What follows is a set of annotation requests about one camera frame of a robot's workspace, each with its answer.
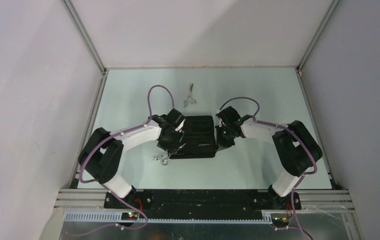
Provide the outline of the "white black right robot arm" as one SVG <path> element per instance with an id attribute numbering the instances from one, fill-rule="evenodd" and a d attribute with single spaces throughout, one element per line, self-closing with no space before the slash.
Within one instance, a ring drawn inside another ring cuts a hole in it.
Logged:
<path id="1" fill-rule="evenodd" d="M 274 144 L 283 170 L 269 187 L 269 204 L 281 209 L 289 202 L 288 195 L 300 179 L 317 171 L 317 161 L 323 152 L 306 126 L 298 120 L 290 124 L 273 124 L 257 120 L 254 116 L 240 114 L 228 106 L 216 115 L 219 118 L 217 129 L 217 150 L 235 145 L 236 138 L 258 139 Z"/>

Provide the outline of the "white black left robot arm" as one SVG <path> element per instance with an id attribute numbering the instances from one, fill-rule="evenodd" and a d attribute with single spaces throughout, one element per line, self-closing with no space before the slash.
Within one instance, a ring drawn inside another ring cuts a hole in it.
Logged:
<path id="1" fill-rule="evenodd" d="M 115 194 L 123 208 L 130 208 L 136 201 L 135 188 L 118 173 L 122 154 L 151 141 L 170 154 L 176 153 L 183 145 L 186 121 L 178 110 L 172 109 L 168 114 L 155 114 L 143 124 L 118 133 L 100 127 L 94 130 L 79 154 L 81 170 Z"/>

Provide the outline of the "black zippered tool case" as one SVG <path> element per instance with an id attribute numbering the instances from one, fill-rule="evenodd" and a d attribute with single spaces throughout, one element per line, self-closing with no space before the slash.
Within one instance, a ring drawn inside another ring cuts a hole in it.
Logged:
<path id="1" fill-rule="evenodd" d="M 180 149 L 171 159 L 208 159 L 216 155 L 215 127 L 212 116 L 187 116 Z"/>

